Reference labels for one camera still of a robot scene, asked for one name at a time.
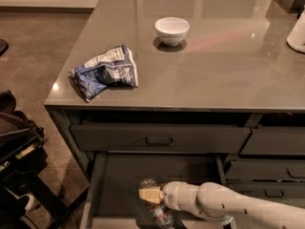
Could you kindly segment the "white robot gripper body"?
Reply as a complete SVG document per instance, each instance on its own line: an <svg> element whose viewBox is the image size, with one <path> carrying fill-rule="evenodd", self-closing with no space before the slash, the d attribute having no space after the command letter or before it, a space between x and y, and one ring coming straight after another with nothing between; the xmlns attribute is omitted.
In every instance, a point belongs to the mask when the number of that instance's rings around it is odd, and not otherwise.
<svg viewBox="0 0 305 229"><path fill-rule="evenodd" d="M164 203L167 207L175 211L201 215L202 209L197 202L197 192L197 185L180 181L169 182L162 189Z"/></svg>

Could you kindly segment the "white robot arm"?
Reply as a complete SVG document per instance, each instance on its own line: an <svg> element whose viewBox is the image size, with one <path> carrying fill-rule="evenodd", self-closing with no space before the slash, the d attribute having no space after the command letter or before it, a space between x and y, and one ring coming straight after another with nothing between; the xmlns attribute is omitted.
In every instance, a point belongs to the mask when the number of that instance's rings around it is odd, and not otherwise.
<svg viewBox="0 0 305 229"><path fill-rule="evenodd" d="M139 187L138 196L210 222L228 224L233 216L241 216L268 229L305 229L303 208L247 197L213 182L200 186L181 181L149 185Z"/></svg>

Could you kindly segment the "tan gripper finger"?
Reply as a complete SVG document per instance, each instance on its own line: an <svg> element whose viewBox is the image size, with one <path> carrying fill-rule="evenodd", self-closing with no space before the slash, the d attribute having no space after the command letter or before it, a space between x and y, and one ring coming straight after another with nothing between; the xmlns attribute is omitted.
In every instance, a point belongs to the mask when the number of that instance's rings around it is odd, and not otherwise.
<svg viewBox="0 0 305 229"><path fill-rule="evenodd" d="M163 193L159 186L140 188L138 190L138 195L141 199L153 204L158 204L164 199Z"/></svg>

